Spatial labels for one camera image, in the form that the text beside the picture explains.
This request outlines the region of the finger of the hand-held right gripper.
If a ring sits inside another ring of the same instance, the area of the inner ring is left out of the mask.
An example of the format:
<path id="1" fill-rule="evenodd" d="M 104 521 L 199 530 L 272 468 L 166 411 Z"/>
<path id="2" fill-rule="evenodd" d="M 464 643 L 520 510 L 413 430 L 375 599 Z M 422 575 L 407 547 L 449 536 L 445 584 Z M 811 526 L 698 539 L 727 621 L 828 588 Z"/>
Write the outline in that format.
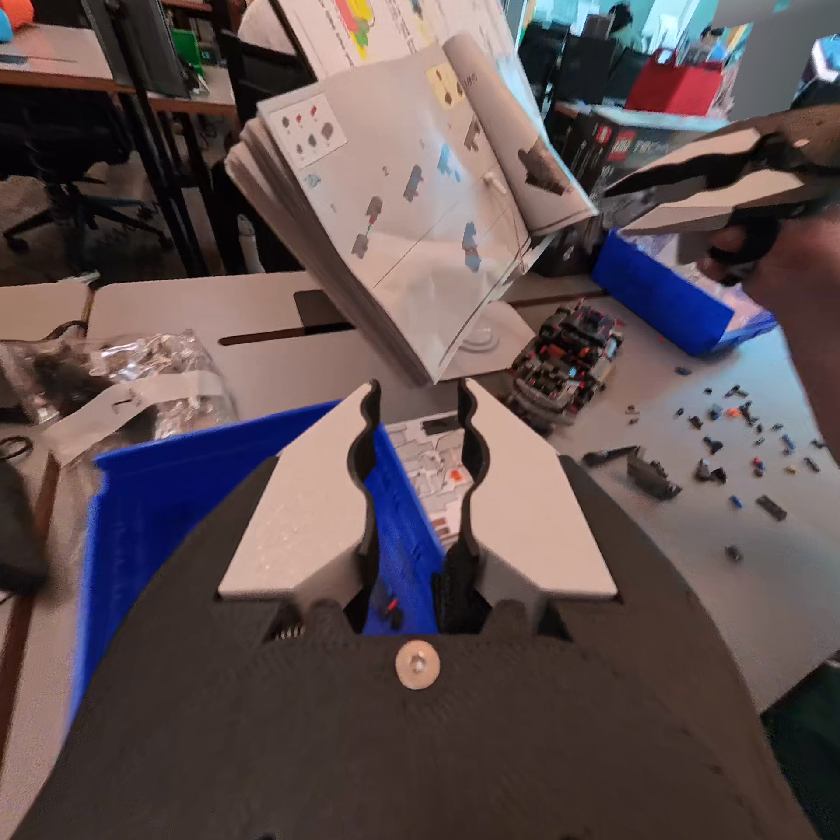
<path id="1" fill-rule="evenodd" d="M 689 198 L 735 186 L 747 176 L 761 139 L 753 128 L 705 135 L 609 185 L 604 198 Z"/>
<path id="2" fill-rule="evenodd" d="M 698 237 L 740 228 L 740 249 L 708 254 L 724 265 L 749 265 L 767 256 L 784 221 L 824 208 L 824 179 L 813 174 L 747 174 L 732 185 L 660 203 L 619 229 L 631 235 L 678 234 Z"/>

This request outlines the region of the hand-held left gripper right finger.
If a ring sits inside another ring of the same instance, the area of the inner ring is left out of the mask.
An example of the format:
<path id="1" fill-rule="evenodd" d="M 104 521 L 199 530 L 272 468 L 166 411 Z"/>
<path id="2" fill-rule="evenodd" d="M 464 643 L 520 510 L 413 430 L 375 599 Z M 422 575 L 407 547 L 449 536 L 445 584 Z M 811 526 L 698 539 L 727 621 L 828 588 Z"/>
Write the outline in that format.
<path id="1" fill-rule="evenodd" d="M 461 523 L 477 549 L 478 594 L 493 607 L 611 601 L 618 587 L 556 450 L 474 379 L 458 399 L 474 482 Z"/>

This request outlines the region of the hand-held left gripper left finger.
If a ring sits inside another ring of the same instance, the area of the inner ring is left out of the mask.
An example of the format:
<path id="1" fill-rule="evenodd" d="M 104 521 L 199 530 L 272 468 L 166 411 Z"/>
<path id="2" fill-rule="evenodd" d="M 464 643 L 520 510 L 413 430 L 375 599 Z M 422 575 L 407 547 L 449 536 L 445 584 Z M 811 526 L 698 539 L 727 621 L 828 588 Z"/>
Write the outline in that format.
<path id="1" fill-rule="evenodd" d="M 305 614 L 371 593 L 379 533 L 366 482 L 381 395 L 378 381 L 363 383 L 279 452 L 218 586 L 222 599 L 277 599 Z"/>

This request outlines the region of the grey lego panel assembly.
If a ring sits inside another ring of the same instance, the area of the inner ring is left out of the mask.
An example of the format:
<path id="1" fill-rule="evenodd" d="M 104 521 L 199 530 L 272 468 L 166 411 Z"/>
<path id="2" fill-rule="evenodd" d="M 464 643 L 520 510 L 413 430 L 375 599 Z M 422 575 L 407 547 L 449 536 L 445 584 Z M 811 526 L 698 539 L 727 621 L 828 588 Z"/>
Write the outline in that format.
<path id="1" fill-rule="evenodd" d="M 647 461 L 640 447 L 634 448 L 626 456 L 626 472 L 636 488 L 657 501 L 672 501 L 683 490 L 682 486 L 669 478 L 657 460 Z"/>

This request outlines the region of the blue plastic bin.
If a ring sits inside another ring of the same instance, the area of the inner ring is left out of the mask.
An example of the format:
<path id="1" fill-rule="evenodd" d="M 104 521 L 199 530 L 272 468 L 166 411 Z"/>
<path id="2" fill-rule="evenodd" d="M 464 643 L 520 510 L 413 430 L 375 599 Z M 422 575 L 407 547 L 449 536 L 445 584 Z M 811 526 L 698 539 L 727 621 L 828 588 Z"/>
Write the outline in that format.
<path id="1" fill-rule="evenodd" d="M 607 235 L 591 276 L 626 309 L 691 356 L 728 352 L 771 333 L 778 325 L 765 310 L 764 318 L 746 328 L 724 332 L 730 310 L 704 301 L 698 291 L 678 288 L 665 269 L 658 268 L 615 230 Z"/>
<path id="2" fill-rule="evenodd" d="M 99 492 L 87 511 L 80 567 L 77 646 L 68 722 L 99 661 L 162 564 L 265 459 L 337 405 L 327 402 L 97 456 Z M 444 550 L 381 424 L 365 482 L 380 540 L 380 576 L 403 612 L 404 635 L 438 632 L 431 576 Z"/>

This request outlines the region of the lego instruction booklet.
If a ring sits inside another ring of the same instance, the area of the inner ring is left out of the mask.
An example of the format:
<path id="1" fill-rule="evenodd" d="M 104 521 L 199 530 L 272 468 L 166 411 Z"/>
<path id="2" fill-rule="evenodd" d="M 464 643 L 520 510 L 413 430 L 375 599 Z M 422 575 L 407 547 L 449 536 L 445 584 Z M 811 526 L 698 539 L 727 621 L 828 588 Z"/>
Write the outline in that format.
<path id="1" fill-rule="evenodd" d="M 270 2 L 314 81 L 261 99 L 230 180 L 334 305 L 438 382 L 535 245 L 597 215 L 502 2 Z"/>

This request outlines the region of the black lego set box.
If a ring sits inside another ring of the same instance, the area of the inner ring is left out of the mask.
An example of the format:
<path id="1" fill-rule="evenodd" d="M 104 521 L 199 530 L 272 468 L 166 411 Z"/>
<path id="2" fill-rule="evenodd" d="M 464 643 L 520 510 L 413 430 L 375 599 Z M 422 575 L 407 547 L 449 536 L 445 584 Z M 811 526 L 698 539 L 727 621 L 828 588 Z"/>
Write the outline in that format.
<path id="1" fill-rule="evenodd" d="M 605 197 L 609 186 L 727 124 L 725 119 L 604 106 L 580 112 L 570 127 L 562 159 L 590 197 L 598 216 L 558 237 L 553 267 L 556 275 L 590 272 L 609 231 L 649 209 L 639 196 Z"/>

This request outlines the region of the grey lego car model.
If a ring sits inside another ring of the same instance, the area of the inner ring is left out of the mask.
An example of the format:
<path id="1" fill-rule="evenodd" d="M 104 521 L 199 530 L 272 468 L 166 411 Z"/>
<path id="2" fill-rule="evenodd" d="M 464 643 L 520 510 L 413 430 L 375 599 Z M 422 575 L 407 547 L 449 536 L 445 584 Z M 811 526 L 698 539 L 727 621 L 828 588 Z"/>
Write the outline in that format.
<path id="1" fill-rule="evenodd" d="M 573 425 L 614 370 L 622 326 L 582 301 L 558 308 L 513 362 L 507 407 L 544 437 Z"/>

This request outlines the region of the person's right hand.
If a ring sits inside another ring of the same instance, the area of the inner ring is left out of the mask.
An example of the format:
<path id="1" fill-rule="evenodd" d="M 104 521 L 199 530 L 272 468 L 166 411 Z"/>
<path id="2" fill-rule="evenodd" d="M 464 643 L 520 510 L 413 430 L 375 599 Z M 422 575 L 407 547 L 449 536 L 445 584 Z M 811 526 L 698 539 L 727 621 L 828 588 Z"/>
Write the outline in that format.
<path id="1" fill-rule="evenodd" d="M 781 323 L 838 319 L 839 208 L 783 223 L 742 288 Z"/>

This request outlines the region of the red bag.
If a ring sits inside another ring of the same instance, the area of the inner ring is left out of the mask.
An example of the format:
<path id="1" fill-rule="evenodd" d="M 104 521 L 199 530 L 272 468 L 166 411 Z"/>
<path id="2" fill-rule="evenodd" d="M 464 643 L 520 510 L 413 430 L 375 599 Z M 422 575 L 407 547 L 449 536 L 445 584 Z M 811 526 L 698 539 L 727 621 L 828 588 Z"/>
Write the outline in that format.
<path id="1" fill-rule="evenodd" d="M 624 109 L 686 117 L 706 117 L 718 94 L 723 63 L 678 63 L 670 49 L 660 48 L 647 58 Z"/>

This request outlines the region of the crumpled clear plastic bags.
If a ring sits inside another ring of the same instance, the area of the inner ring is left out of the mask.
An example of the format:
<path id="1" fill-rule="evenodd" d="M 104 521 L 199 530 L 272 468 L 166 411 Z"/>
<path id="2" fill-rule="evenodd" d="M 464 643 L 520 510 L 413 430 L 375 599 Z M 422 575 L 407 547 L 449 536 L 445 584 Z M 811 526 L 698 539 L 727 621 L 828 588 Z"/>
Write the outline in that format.
<path id="1" fill-rule="evenodd" d="M 731 311 L 725 333 L 746 328 L 762 319 L 765 310 L 744 293 L 740 286 L 724 287 L 704 275 L 696 261 L 684 262 L 677 234 L 632 234 L 618 231 L 625 242 L 665 270 L 668 279 L 680 289 L 700 292 L 704 301 L 714 301 Z"/>

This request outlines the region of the black case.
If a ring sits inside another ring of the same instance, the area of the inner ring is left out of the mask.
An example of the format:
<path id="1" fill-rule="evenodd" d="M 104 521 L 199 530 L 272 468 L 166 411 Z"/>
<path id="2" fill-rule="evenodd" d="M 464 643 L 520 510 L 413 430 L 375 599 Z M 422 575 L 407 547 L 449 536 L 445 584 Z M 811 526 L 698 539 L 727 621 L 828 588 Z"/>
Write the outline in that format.
<path id="1" fill-rule="evenodd" d="M 1 590 L 31 596 L 47 582 L 49 565 L 25 484 L 1 462 Z"/>

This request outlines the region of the grey side table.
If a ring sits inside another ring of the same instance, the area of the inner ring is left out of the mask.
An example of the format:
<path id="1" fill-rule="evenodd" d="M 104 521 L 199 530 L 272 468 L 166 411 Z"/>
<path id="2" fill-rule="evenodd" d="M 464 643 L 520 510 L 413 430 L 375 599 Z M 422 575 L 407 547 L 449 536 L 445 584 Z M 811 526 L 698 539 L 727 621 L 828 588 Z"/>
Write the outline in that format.
<path id="1" fill-rule="evenodd" d="M 74 282 L 2 287 L 1 340 L 40 340 L 63 323 L 86 320 L 92 299 Z"/>

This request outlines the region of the dark computer monitor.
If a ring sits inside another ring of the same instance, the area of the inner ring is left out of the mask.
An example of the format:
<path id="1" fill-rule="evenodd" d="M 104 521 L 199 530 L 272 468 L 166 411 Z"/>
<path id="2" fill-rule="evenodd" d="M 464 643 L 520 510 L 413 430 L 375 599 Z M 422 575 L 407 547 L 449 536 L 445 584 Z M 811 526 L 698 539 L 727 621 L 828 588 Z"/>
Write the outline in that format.
<path id="1" fill-rule="evenodd" d="M 131 87 L 132 78 L 113 26 L 110 8 L 117 8 L 134 66 L 147 91 L 185 98 L 190 88 L 172 40 L 165 13 L 157 1 L 82 1 L 81 7 L 108 62 L 115 83 Z"/>

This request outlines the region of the wooden office desk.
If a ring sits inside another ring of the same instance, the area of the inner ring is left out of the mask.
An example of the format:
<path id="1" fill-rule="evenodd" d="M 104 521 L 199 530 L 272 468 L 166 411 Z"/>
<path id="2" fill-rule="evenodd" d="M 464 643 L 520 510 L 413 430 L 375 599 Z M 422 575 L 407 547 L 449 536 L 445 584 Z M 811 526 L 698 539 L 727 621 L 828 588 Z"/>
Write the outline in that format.
<path id="1" fill-rule="evenodd" d="M 2 45 L 1 54 L 3 87 L 109 94 L 133 91 L 113 78 L 97 37 L 88 29 L 32 24 L 20 29 L 11 43 Z M 236 120 L 237 109 L 228 72 L 210 67 L 205 80 L 208 90 L 192 98 L 172 98 L 151 92 L 152 109 Z"/>

